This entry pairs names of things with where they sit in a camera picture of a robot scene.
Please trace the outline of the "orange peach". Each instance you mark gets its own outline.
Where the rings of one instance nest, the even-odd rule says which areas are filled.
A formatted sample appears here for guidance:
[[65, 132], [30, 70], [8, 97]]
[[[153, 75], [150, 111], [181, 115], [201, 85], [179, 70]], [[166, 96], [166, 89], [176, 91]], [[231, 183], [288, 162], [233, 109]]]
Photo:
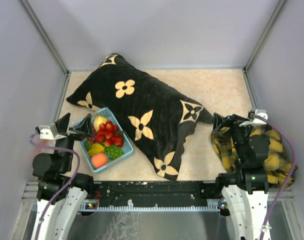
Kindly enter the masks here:
[[92, 156], [91, 163], [94, 168], [99, 169], [108, 163], [108, 156], [104, 153], [99, 153]]

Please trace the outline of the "black flower pattern pillow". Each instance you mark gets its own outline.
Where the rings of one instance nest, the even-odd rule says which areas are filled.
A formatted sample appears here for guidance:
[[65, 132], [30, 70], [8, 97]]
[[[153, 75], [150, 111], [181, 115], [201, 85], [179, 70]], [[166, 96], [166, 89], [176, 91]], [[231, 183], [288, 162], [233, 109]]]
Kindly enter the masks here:
[[170, 181], [178, 178], [184, 143], [197, 123], [214, 122], [201, 103], [116, 53], [107, 56], [67, 102], [93, 111], [110, 109], [156, 174]]

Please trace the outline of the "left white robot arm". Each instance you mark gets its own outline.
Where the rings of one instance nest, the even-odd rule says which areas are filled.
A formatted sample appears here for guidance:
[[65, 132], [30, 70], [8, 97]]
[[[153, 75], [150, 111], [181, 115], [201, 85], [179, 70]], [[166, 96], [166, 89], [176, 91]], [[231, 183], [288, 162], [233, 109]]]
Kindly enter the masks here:
[[70, 127], [70, 113], [56, 122], [36, 127], [30, 144], [38, 135], [42, 140], [55, 142], [44, 148], [52, 153], [39, 153], [33, 159], [33, 176], [39, 179], [37, 191], [37, 219], [32, 233], [33, 240], [65, 240], [79, 211], [81, 203], [96, 192], [93, 177], [74, 171], [71, 177], [65, 174], [72, 169], [74, 142], [82, 141], [93, 134], [92, 116], [87, 114], [78, 124]]

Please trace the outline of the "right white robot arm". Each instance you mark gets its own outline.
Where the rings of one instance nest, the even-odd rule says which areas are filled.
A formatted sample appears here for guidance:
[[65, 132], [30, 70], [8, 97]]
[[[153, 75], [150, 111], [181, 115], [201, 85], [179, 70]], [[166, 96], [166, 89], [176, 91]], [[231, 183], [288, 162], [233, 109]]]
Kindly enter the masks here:
[[215, 185], [216, 194], [225, 199], [229, 210], [233, 240], [271, 238], [265, 220], [269, 184], [264, 168], [270, 141], [250, 134], [254, 127], [265, 125], [267, 119], [266, 111], [261, 109], [252, 109], [247, 118], [214, 114], [214, 133], [227, 127], [236, 150], [235, 171], [220, 173]]

